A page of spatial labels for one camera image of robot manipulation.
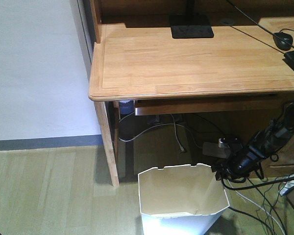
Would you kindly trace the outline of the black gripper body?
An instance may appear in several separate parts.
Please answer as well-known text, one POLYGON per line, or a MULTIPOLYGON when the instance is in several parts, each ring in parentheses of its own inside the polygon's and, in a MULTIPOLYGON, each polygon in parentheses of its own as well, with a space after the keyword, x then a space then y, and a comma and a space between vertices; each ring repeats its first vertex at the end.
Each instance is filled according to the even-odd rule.
POLYGON ((261 154, 253 146, 245 146, 230 158, 227 164, 227 171, 231 175, 247 175, 257 170, 261 154))

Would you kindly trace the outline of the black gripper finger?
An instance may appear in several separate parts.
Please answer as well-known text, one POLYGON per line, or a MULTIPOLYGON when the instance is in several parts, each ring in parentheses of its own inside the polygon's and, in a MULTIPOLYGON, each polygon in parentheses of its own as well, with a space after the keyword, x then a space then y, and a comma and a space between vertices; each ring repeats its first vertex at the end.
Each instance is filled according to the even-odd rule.
POLYGON ((215 164, 211 166, 211 171, 215 173, 215 179, 220 181, 221 179, 231 179, 231 172, 227 166, 223 164, 215 164))

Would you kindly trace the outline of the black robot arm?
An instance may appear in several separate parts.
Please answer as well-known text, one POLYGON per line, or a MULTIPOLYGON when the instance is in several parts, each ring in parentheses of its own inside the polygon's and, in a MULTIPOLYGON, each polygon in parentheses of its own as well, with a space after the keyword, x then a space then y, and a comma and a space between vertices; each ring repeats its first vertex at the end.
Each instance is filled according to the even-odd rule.
POLYGON ((282 106, 280 116, 272 119, 267 128, 256 132, 247 144, 237 137, 219 139, 219 147, 228 149, 229 156, 211 166, 217 181, 228 179, 243 183, 251 172, 264 179, 261 162, 276 155, 294 136, 294 101, 284 104, 288 106, 282 106))

